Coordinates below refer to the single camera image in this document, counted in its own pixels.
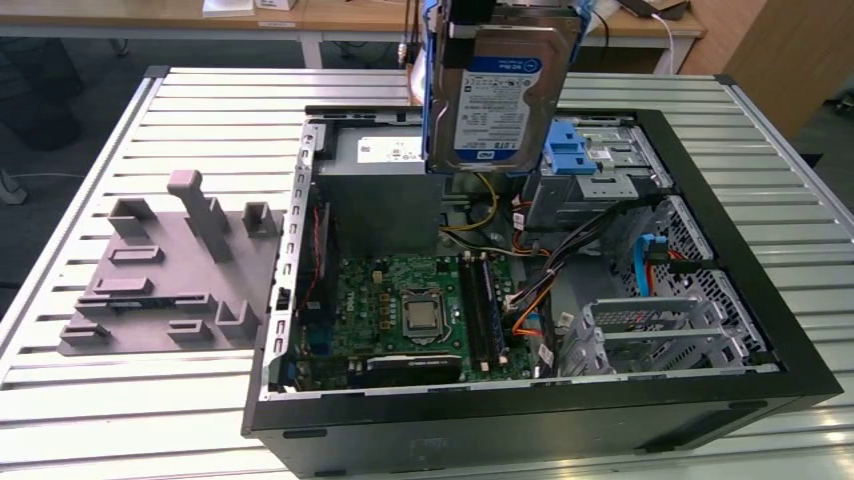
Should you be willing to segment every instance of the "white cable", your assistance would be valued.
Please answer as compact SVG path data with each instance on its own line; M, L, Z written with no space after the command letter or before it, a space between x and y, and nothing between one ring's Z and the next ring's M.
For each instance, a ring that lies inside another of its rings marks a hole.
M448 338L451 338L451 332L454 332L454 329L451 328L451 325L448 324L448 316L444 316L444 328L448 329L448 333L444 334L444 336L442 337L442 343L448 341Z
M85 175L75 175L73 173L21 173L19 175L9 175L9 178L21 178L21 177L71 177L71 178L85 178Z
M662 22L662 25L664 25L664 29L667 30L667 40L670 40L670 74L675 75L676 74L676 69L674 68L672 65L672 57L675 55L675 51L672 48L672 32L670 31L670 25L667 25L667 21L664 21L664 19L662 17L658 16L658 13L652 14L652 18L655 20L658 20L659 22Z
M492 247L475 247L472 245L466 245L463 242L460 242L456 238L454 238L451 235L446 235L444 232L440 232L442 235L451 239L451 241L458 244L460 247L463 247L466 250L486 250L487 252L498 252L498 253L503 253L504 255L510 255L512 257L528 257L530 255L527 253L516 253L516 252L511 252L510 250L503 250L500 248L492 248Z

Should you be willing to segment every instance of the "gray plastic shroud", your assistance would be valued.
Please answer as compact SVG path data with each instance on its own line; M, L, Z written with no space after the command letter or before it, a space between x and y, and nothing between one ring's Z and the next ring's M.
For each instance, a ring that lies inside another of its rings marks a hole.
M224 212L201 174L172 172L165 190L187 213L120 199L92 280L60 334L63 355L251 348L267 321L283 212Z

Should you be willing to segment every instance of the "metal rail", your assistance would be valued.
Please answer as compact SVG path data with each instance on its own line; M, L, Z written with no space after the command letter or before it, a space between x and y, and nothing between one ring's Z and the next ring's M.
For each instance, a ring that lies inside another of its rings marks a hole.
M116 198L179 208L175 168L199 169L223 208L288 206L307 104L407 103L400 72L175 68L147 79L0 323L5 478L283 478L240 437L251 351L65 358L56 353L112 228ZM710 77L582 74L560 107L664 112L847 392L692 452L407 474L414 478L718 480L854 475L853 223L743 95Z

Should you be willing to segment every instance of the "motherboard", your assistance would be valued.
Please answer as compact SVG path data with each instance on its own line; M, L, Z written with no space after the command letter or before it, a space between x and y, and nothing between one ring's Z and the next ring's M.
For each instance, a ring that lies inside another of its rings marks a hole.
M466 277L475 265L472 273L490 279L490 301L471 298L487 295L470 291L466 278L460 281L460 273ZM344 258L336 291L333 321L309 323L295 332L303 388L352 388L355 369L363 364L368 368L369 362L394 368L392 362L403 362L399 358L452 362L454 382L530 378L526 343L504 335L499 310L495 316L479 313L500 309L503 296L514 291L504 256ZM472 324L472 311L487 319L479 325ZM394 386L394 381L383 386Z

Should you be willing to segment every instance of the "blue plastic clip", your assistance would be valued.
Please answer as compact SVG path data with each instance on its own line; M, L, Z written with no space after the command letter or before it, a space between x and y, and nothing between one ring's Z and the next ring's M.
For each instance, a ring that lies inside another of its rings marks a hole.
M575 131L571 122L555 120L546 137L546 156L551 160L551 173L555 175L592 175L599 171L596 164L587 158L584 138Z

